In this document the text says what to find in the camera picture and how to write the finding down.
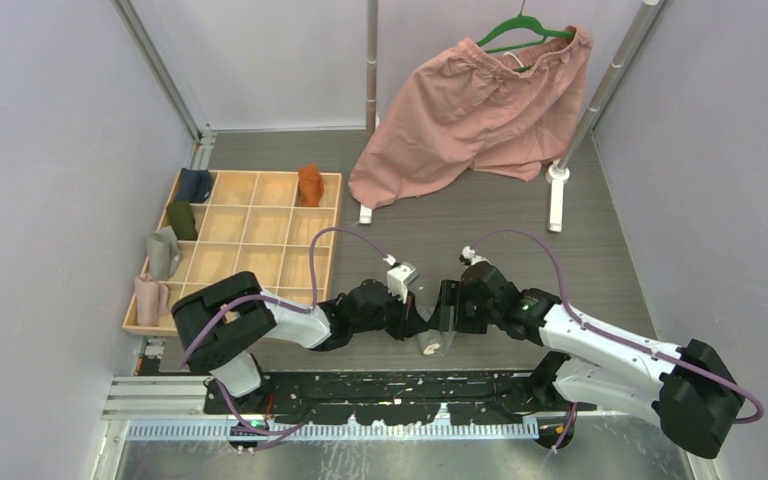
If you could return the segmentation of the orange white underwear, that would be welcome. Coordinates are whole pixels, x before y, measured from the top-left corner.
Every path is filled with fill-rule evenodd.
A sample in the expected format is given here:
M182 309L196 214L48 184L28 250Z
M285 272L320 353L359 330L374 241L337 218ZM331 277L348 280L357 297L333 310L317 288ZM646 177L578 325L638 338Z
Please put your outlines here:
M324 183L316 164L308 164L298 170L299 205L319 207L324 195Z

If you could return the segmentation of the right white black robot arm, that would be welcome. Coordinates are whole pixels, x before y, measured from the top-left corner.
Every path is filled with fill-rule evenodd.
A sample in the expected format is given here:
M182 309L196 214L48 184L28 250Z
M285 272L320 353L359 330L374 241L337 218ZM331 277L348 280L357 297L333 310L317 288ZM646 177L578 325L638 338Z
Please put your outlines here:
M518 289L487 261L441 283L429 326L510 338L547 348L526 378L542 408L588 404L646 421L683 450L718 456L746 397L717 351L649 339L598 320L538 288Z

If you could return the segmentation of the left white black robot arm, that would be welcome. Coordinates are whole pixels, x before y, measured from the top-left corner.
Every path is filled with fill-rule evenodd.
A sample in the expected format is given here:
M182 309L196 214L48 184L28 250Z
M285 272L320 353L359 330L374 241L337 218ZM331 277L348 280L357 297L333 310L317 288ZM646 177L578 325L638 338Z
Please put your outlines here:
M366 280L333 299L303 305L263 289L254 273L244 271L182 297L170 313L183 364L212 376L232 404L254 413L266 403L267 387L249 351L253 344L274 339L327 352L357 334L379 330L404 340L428 329L414 298L410 291L394 293L382 282Z

